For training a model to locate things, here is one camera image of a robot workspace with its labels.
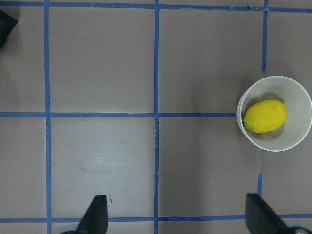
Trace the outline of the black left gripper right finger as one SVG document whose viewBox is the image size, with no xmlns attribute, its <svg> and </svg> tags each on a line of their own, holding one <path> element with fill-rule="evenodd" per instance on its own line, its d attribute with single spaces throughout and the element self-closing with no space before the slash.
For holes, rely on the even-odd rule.
<svg viewBox="0 0 312 234">
<path fill-rule="evenodd" d="M 246 194 L 245 222 L 251 234 L 293 233 L 257 193 Z"/>
</svg>

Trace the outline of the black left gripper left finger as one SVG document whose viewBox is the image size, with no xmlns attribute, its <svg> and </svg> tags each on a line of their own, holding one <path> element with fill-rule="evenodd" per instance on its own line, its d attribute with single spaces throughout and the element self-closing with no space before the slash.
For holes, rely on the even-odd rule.
<svg viewBox="0 0 312 234">
<path fill-rule="evenodd" d="M 105 234 L 108 229 L 108 208 L 106 195 L 93 198 L 84 217 L 79 223 L 76 234 Z"/>
</svg>

